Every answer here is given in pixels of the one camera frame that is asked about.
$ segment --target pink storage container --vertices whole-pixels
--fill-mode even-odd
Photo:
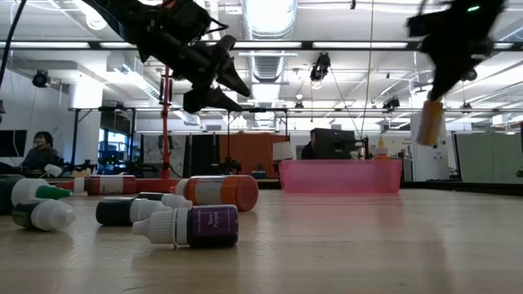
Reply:
[[[402,164],[391,160],[284,160],[279,164],[287,193],[396,194]]]

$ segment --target yellow bottle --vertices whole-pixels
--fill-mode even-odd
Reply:
[[[376,148],[376,156],[374,156],[373,159],[376,160],[387,160],[391,159],[388,155],[389,149],[385,147],[385,142],[383,142],[383,138],[379,137],[378,147]]]

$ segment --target ductwork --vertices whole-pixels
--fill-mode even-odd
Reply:
[[[289,39],[293,35],[297,0],[244,0],[242,8],[247,39],[274,41]],[[282,81],[285,57],[254,56],[250,59],[251,79],[261,83],[252,85],[253,99],[257,105],[276,102],[280,85],[267,83]],[[263,119],[257,122],[258,125],[268,127],[270,122],[266,121],[266,116]]]

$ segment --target woman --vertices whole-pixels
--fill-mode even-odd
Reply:
[[[47,164],[56,164],[60,155],[52,148],[52,136],[47,131],[34,135],[34,148],[29,151],[21,166],[30,170],[43,170]]]

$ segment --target wooden table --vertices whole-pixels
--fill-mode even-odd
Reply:
[[[0,217],[0,293],[521,293],[523,198],[403,190],[300,196],[265,190],[236,247],[153,246],[104,228],[97,198],[67,200],[56,233]]]

